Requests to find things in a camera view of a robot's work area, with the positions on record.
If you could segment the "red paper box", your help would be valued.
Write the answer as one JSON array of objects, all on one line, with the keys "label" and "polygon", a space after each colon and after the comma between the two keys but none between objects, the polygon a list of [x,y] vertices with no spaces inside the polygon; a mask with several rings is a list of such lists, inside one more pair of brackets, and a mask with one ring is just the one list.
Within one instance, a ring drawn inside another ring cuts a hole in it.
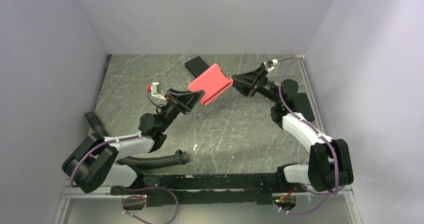
[{"label": "red paper box", "polygon": [[228,78],[215,63],[188,85],[190,91],[204,91],[200,103],[209,105],[233,84],[233,79]]}]

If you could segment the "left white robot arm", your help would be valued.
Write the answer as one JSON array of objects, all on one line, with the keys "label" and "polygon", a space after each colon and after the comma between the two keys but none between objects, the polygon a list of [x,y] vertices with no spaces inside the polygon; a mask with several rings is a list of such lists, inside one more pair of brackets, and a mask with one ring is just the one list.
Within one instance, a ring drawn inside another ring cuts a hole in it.
[{"label": "left white robot arm", "polygon": [[140,153],[157,151],[165,142],[164,132],[179,114],[188,114],[204,96],[204,91],[177,91],[169,89],[166,104],[156,113],[140,117],[138,132],[110,137],[94,112],[85,113],[93,133],[89,134],[62,165],[69,177],[69,185],[91,193],[103,183],[124,186],[131,194],[144,187],[143,174],[135,165],[122,164],[121,160]]}]

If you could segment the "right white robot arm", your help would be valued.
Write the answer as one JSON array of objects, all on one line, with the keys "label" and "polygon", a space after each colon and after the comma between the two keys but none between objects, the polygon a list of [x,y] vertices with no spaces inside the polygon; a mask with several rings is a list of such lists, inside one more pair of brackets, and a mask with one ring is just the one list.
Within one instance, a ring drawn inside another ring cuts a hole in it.
[{"label": "right white robot arm", "polygon": [[348,144],[319,131],[308,96],[299,92],[299,84],[292,79],[282,79],[275,84],[268,79],[270,63],[258,69],[231,77],[233,87],[243,96],[259,93],[274,102],[270,116],[277,126],[293,135],[308,151],[306,165],[286,164],[278,167],[275,184],[282,191],[289,191],[295,184],[311,186],[315,191],[337,191],[354,181]]}]

